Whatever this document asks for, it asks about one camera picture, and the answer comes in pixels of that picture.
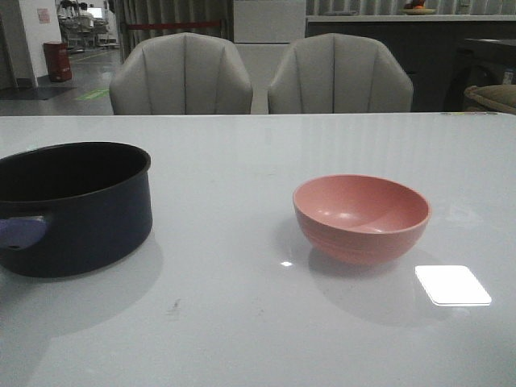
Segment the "wall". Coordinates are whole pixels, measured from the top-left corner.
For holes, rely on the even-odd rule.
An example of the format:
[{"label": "wall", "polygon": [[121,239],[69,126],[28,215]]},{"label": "wall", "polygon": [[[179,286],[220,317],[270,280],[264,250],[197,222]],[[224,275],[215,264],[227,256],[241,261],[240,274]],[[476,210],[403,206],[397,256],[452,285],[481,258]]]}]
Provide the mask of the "wall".
[{"label": "wall", "polygon": [[13,64],[15,78],[19,86],[31,85],[32,67],[25,31],[23,30],[22,16],[18,0],[1,0],[0,14],[6,33],[7,50]]},{"label": "wall", "polygon": [[[35,85],[37,85],[37,78],[48,74],[43,43],[61,41],[59,23],[57,22],[56,4],[54,0],[19,0],[19,7],[22,13],[25,35],[27,36],[27,45],[31,57]],[[38,8],[48,9],[50,23],[40,24]]]},{"label": "wall", "polygon": [[234,0],[235,43],[289,43],[305,36],[306,0]]}]

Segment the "white table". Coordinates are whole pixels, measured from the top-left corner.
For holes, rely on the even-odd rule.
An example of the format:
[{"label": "white table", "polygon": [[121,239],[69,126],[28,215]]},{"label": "white table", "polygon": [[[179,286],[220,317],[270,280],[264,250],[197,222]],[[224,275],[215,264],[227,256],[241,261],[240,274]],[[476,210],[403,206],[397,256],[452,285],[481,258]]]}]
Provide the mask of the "white table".
[{"label": "white table", "polygon": [[[0,156],[89,140],[151,154],[153,231],[95,273],[0,271],[2,386],[516,385],[516,117],[0,118]],[[424,194],[414,249],[313,250],[291,195],[331,173]],[[493,302],[434,305],[421,264],[467,266]]]}]

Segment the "trash can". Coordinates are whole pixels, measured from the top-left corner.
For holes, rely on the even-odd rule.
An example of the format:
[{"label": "trash can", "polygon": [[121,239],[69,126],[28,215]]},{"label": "trash can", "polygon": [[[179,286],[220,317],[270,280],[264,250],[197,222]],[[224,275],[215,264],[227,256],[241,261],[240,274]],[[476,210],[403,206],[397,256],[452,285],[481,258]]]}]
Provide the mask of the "trash can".
[{"label": "trash can", "polygon": [[67,44],[62,42],[43,43],[48,77],[52,82],[63,82],[72,79]]}]

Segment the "curtain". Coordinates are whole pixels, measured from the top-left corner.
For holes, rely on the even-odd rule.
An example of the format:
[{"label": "curtain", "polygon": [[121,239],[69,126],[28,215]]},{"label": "curtain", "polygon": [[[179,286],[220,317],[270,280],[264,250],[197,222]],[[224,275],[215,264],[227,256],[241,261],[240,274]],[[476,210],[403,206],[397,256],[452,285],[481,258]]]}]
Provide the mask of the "curtain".
[{"label": "curtain", "polygon": [[[141,41],[178,32],[231,38],[232,0],[115,0],[123,58]],[[222,20],[222,26],[130,30],[130,25],[203,23]]]},{"label": "curtain", "polygon": [[[358,15],[399,15],[410,0],[308,0],[307,15],[331,11],[352,11]],[[427,0],[425,6],[437,14],[453,15],[461,3],[469,4],[472,15],[515,15],[516,0]]]}]

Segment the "chair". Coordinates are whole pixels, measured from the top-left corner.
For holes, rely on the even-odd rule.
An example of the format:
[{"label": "chair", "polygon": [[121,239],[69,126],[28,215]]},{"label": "chair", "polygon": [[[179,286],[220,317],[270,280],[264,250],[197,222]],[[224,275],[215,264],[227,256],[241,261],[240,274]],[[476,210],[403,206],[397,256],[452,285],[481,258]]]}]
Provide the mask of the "chair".
[{"label": "chair", "polygon": [[412,81],[369,38],[317,35],[291,43],[268,87],[271,114],[410,111]]},{"label": "chair", "polygon": [[138,44],[110,98],[115,114],[249,114],[252,86],[232,42],[185,32]]}]

